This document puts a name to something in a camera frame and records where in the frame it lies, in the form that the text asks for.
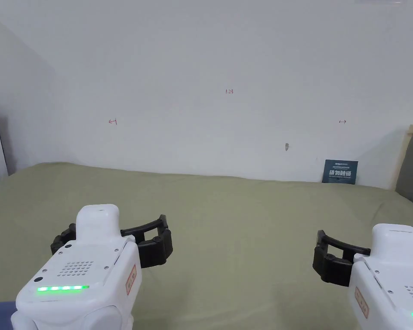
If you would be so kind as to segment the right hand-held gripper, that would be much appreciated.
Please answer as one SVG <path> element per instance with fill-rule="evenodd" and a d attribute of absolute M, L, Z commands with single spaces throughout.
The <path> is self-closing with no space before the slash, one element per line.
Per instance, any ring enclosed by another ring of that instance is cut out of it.
<path fill-rule="evenodd" d="M 371 249 L 318 230 L 312 267 L 322 281 L 348 287 L 357 330 L 413 330 L 413 227 L 376 224 Z"/>

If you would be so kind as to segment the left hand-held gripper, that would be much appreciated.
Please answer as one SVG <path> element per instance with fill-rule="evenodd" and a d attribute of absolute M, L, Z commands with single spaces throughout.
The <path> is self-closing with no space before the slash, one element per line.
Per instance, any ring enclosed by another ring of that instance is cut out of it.
<path fill-rule="evenodd" d="M 145 233 L 157 230 L 150 240 Z M 122 229 L 113 204 L 87 205 L 51 244 L 52 257 L 18 293 L 15 330 L 130 330 L 142 269 L 173 252 L 166 215 Z"/>

